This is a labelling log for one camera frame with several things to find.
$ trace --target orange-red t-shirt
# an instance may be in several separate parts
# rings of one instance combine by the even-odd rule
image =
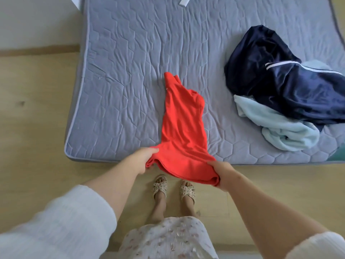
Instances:
[[[146,163],[157,163],[164,172],[185,180],[217,185],[219,176],[208,161],[216,159],[207,152],[202,115],[205,102],[196,91],[182,86],[179,77],[164,74],[167,94],[159,152]]]

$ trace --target mattress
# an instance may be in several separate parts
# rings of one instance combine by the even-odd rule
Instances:
[[[73,160],[119,161],[160,143],[163,73],[179,75],[205,99],[208,151],[232,164],[326,161],[345,124],[325,126],[318,144],[287,152],[239,117],[224,65],[251,27],[275,30],[302,61],[345,74],[345,50],[329,0],[85,0],[80,62],[66,129]]]

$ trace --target embellished sandal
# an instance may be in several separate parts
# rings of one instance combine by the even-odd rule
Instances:
[[[160,178],[165,179],[165,181],[162,181],[160,183],[156,183],[156,181]],[[165,195],[165,198],[166,198],[167,197],[167,188],[168,188],[168,182],[167,182],[167,178],[165,177],[165,175],[163,175],[163,174],[158,175],[155,178],[155,182],[153,183],[153,199],[155,198],[155,194],[158,191],[161,191]]]
[[[185,186],[185,185],[180,185],[180,194],[181,194],[181,200],[183,199],[183,197],[185,196],[189,196],[190,198],[192,198],[193,202],[195,203],[195,191],[194,191],[194,186]]]

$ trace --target white sleeve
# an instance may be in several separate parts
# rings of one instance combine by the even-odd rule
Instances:
[[[0,235],[2,258],[89,258],[106,250],[117,222],[113,209],[84,185],[53,200],[28,223]]]
[[[286,259],[344,259],[345,240],[334,232],[314,235],[292,249]]]

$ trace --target wooden floor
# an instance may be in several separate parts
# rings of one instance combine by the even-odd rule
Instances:
[[[110,164],[77,163],[63,153],[77,53],[0,58],[0,232],[29,220],[55,197]],[[345,235],[345,165],[240,166],[265,192]],[[137,178],[118,228],[144,224],[153,205],[153,168]],[[168,177],[167,216],[179,215],[179,180]],[[196,185],[196,209],[218,247],[252,244],[226,193]]]

